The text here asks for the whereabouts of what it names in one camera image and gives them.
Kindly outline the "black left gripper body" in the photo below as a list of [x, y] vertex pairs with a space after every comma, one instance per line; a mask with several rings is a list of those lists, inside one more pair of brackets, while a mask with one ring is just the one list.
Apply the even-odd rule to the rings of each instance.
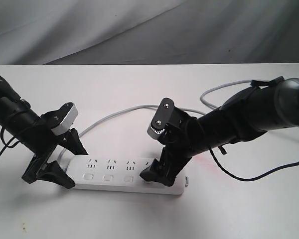
[[55, 111], [38, 116], [30, 109], [29, 104], [19, 105], [18, 115], [22, 123], [22, 133], [18, 140], [34, 153], [22, 176], [22, 179], [29, 184], [38, 180], [37, 174], [39, 170], [44, 164], [48, 163], [49, 157], [57, 146], [61, 145], [63, 147], [65, 134], [70, 130], [61, 135], [55, 135], [51, 131], [49, 122]]

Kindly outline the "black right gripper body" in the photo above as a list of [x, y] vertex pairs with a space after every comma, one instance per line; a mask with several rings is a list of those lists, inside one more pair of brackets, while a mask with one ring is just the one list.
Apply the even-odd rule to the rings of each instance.
[[160, 102], [151, 125], [155, 129], [165, 129], [157, 140], [163, 145], [161, 159], [170, 161], [187, 160], [202, 152], [202, 126], [199, 118], [190, 116], [186, 111], [175, 106], [170, 98]]

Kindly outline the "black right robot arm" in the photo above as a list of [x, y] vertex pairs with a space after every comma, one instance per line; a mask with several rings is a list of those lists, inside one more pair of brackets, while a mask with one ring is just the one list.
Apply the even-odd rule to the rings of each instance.
[[161, 156], [140, 173], [172, 186], [192, 157], [224, 145], [252, 141], [271, 130], [299, 127], [299, 78], [252, 80], [222, 106], [196, 118], [170, 98], [160, 102], [148, 135], [163, 145]]

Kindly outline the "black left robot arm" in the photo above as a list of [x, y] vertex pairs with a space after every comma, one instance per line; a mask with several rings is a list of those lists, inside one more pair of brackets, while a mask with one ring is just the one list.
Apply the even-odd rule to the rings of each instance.
[[75, 186], [59, 163], [48, 162], [48, 159], [59, 145], [74, 155], [87, 154], [77, 130], [72, 128], [77, 115], [75, 104], [68, 102], [58, 110], [38, 116], [0, 75], [0, 137], [8, 131], [12, 139], [17, 139], [34, 154], [22, 176], [25, 182], [48, 181], [66, 189]]

